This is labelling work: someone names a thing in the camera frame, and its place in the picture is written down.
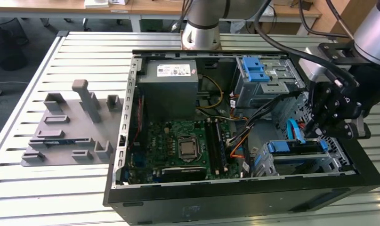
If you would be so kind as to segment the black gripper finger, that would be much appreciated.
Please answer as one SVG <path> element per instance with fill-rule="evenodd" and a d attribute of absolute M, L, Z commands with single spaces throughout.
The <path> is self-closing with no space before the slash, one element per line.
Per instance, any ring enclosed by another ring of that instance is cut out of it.
<path fill-rule="evenodd" d="M 333 118 L 336 99 L 334 89 L 328 82 L 313 82 L 308 92 L 308 106 L 310 108 L 310 120 L 304 129 L 305 138 L 316 138 L 326 134 L 336 125 Z"/>
<path fill-rule="evenodd" d="M 321 132 L 326 137 L 353 139 L 357 135 L 357 128 L 342 119 L 329 118 L 321 123 Z"/>

